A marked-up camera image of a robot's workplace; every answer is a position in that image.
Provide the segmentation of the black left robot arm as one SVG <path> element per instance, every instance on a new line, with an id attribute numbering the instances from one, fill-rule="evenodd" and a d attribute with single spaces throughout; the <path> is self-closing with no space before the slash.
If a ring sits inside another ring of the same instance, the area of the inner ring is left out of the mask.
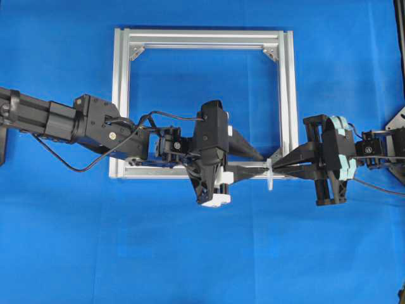
<path id="1" fill-rule="evenodd" d="M 229 124 L 219 100 L 204 103 L 192 121 L 194 133 L 184 137 L 178 127 L 158 127 L 152 113 L 133 122 L 121 116 L 114 104 L 87 94 L 66 106 L 1 89 L 2 131 L 18 129 L 41 144 L 46 140 L 79 144 L 99 158 L 110 156 L 132 166 L 182 165 L 201 206 L 229 203 L 231 184 L 269 170 L 266 165 L 229 164 L 231 155 L 257 162 L 263 157 Z"/>

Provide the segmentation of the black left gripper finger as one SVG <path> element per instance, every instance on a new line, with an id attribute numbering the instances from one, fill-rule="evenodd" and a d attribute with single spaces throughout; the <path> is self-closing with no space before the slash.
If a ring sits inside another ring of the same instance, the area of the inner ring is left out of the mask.
<path id="1" fill-rule="evenodd" d="M 235 128 L 228 128 L 228 152 L 243 158 L 264 160 L 264 157 Z"/>
<path id="2" fill-rule="evenodd" d="M 268 169 L 264 167 L 243 167 L 239 165 L 228 165 L 226 168 L 226 172 L 233 173 L 232 184 L 252 179 L 253 177 L 267 173 L 267 171 Z"/>

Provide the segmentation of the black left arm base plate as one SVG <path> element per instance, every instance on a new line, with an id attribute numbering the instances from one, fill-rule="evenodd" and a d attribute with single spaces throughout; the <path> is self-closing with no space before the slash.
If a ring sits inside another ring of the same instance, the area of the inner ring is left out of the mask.
<path id="1" fill-rule="evenodd" d="M 6 127 L 0 127 L 0 166 L 6 161 L 6 146 L 7 146 L 8 130 Z"/>

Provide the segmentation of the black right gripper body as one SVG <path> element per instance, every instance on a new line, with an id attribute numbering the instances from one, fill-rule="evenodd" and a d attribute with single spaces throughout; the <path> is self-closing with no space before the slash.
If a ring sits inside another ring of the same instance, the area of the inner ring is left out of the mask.
<path id="1" fill-rule="evenodd" d="M 356 171 L 356 149 L 347 120 L 317 115 L 305 118 L 303 123 L 308 141 L 317 144 L 315 164 L 321 177 L 315 180 L 316 204 L 345 203 L 347 183 Z"/>

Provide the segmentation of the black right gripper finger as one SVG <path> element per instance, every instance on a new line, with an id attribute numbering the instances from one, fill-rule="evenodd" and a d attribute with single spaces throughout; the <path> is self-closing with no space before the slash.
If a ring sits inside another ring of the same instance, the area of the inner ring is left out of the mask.
<path id="1" fill-rule="evenodd" d="M 317 163 L 321 156 L 322 143 L 307 142 L 298 146 L 273 164 L 273 168 L 282 168 L 302 163 Z"/>
<path id="2" fill-rule="evenodd" d="M 323 171 L 320 170 L 315 164 L 280 167 L 278 168 L 278 173 L 312 181 L 321 180 L 323 178 Z"/>

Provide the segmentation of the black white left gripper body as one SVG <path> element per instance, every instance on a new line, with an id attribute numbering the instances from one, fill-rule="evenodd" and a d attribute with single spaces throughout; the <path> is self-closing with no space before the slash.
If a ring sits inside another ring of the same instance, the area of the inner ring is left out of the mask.
<path id="1" fill-rule="evenodd" d="M 198 205 L 216 208 L 230 202 L 227 186 L 215 185 L 218 172 L 227 164 L 227 155 L 218 148 L 196 151 L 193 136 L 189 138 L 184 165 Z"/>

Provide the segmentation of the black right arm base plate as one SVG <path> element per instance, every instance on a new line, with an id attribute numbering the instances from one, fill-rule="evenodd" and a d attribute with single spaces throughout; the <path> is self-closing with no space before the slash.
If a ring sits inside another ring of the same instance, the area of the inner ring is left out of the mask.
<path id="1" fill-rule="evenodd" d="M 402 108 L 385 126 L 388 156 L 404 157 L 404 108 Z M 404 184 L 404 159 L 390 161 L 389 171 Z"/>

